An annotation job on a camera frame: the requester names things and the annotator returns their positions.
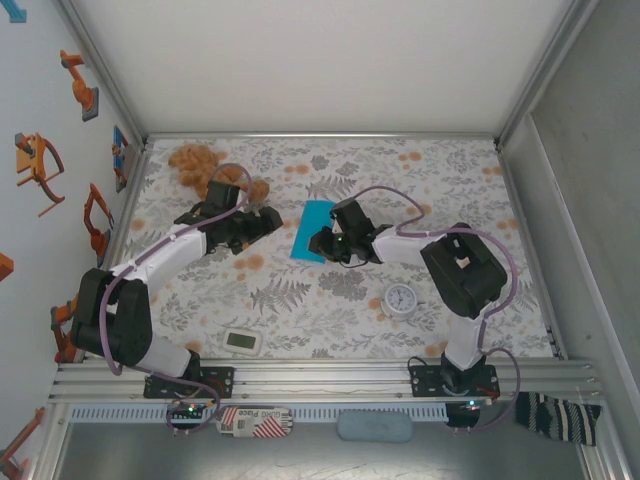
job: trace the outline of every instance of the black bracket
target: black bracket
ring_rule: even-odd
[[[201,367],[200,372],[201,377],[197,380],[199,383],[212,387],[220,395],[221,399],[231,398],[235,374],[233,367]],[[196,387],[181,385],[150,375],[144,381],[143,397],[178,400],[191,395],[196,390]],[[211,398],[211,394],[203,390],[193,398]]]
[[[496,368],[493,365],[482,365],[482,368],[465,385],[465,389],[455,393],[443,380],[441,365],[413,365],[409,367],[411,377],[411,393],[416,398],[443,397],[480,397],[493,398],[500,396],[500,385]]]

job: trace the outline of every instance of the blue sticker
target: blue sticker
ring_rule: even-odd
[[[326,261],[322,255],[309,251],[309,240],[322,230],[322,227],[331,227],[333,225],[329,211],[334,205],[335,203],[326,200],[309,200],[307,202],[302,212],[302,218],[300,219],[300,227],[298,228],[296,241],[293,243],[291,258],[310,260],[318,263],[324,263]]]
[[[26,23],[27,11],[18,7],[15,0],[0,0],[2,6],[9,14],[9,22],[11,23]]]

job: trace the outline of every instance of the striped cloth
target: striped cloth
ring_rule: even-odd
[[[516,401],[516,421],[553,440],[593,446],[601,410],[602,407],[597,405],[582,405],[540,393],[521,392]]]

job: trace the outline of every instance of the clock face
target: clock face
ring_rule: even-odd
[[[416,295],[406,285],[394,285],[385,294],[387,305],[400,313],[410,312],[415,308]]]

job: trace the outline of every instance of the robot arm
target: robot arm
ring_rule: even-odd
[[[477,317],[507,282],[507,274],[491,251],[471,233],[439,237],[400,236],[391,225],[374,227],[358,202],[347,199],[331,210],[340,232],[324,227],[311,238],[309,250],[328,260],[350,263],[356,255],[364,263],[402,262],[426,266],[447,307],[458,317],[451,322],[443,364],[462,376],[484,357],[478,348],[483,322]],[[470,228],[458,223],[454,228]]]
[[[150,298],[180,270],[216,248],[229,248],[234,254],[282,226],[276,210],[264,207],[258,214],[236,211],[225,219],[177,236],[177,232],[229,211],[238,203],[240,188],[209,182],[207,198],[175,220],[168,232],[173,241],[136,265],[118,284],[107,310],[107,337],[113,359],[128,367],[141,367],[165,375],[197,380],[200,376],[197,353],[174,345],[153,333]],[[110,271],[89,270],[80,283],[71,341],[73,345],[104,356],[98,314],[107,286],[131,263]]]

